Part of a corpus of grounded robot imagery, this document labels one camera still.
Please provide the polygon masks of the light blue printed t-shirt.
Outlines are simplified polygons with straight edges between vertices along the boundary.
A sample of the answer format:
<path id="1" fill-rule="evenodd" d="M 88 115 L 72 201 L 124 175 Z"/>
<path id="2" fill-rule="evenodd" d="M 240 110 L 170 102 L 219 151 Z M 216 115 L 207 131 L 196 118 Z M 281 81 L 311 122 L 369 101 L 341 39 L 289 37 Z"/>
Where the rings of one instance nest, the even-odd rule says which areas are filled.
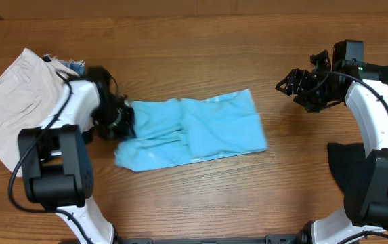
<path id="1" fill-rule="evenodd" d="M 204 100 L 135 101 L 135 136 L 121 142 L 115 164 L 134 172 L 267 150 L 249 89 Z"/>

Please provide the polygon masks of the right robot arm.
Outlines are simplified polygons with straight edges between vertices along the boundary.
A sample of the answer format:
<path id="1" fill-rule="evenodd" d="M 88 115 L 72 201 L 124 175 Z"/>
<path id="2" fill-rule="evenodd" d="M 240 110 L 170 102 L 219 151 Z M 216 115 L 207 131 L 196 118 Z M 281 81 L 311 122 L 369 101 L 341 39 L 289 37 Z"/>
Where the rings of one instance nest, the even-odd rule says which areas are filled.
<path id="1" fill-rule="evenodd" d="M 344 40 L 331 52 L 311 55 L 312 70 L 294 69 L 276 89 L 316 113 L 344 104 L 362 141 L 327 146 L 330 172 L 343 206 L 308 222 L 297 234 L 268 235 L 266 243 L 357 243 L 388 239 L 388 64 L 364 61 L 364 44 Z"/>

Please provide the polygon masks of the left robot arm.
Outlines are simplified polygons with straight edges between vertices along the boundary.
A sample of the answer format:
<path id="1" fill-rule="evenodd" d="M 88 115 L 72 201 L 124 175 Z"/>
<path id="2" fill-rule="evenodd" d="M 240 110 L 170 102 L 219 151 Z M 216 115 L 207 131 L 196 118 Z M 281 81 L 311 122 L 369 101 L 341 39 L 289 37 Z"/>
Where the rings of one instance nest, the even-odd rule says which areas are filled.
<path id="1" fill-rule="evenodd" d="M 101 213 L 92 194 L 94 176 L 86 145 L 96 131 L 104 140 L 135 137 L 134 110 L 128 97 L 110 91 L 115 78 L 103 67 L 92 66 L 77 77 L 56 71 L 63 95 L 48 117 L 35 128 L 18 134 L 20 159 L 8 184 L 12 205 L 23 212 L 13 195 L 18 172 L 39 214 L 55 214 L 69 226 L 78 243 L 122 243 L 116 228 Z"/>

